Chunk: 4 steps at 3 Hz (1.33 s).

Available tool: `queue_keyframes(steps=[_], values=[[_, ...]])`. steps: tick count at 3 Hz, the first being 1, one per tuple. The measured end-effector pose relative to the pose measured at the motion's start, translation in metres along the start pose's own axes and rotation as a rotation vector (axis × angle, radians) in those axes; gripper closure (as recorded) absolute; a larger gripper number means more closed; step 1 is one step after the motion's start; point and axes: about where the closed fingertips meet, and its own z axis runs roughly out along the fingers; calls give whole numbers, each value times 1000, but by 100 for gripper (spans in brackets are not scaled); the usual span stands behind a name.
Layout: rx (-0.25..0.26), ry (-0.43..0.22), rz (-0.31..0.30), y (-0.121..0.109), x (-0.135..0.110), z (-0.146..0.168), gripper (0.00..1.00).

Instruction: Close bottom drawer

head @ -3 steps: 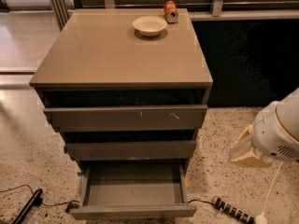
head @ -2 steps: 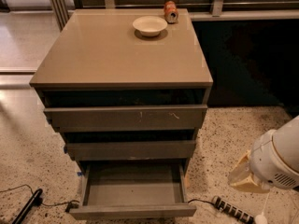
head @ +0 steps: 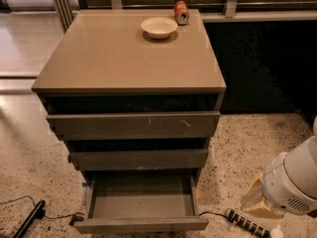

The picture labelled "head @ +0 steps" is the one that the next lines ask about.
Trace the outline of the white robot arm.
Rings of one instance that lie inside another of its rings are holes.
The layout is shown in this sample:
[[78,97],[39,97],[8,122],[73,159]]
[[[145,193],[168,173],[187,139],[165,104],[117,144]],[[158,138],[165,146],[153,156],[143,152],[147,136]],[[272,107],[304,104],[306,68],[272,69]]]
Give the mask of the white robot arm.
[[317,121],[314,135],[269,161],[241,199],[241,209],[259,218],[286,213],[317,217]]

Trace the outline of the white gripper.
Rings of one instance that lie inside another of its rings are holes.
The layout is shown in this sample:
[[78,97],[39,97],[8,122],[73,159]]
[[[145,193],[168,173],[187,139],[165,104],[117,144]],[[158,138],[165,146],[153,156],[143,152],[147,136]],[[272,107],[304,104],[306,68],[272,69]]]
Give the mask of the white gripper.
[[264,181],[258,175],[241,198],[241,210],[266,219],[317,216],[317,153],[280,153],[266,165]]

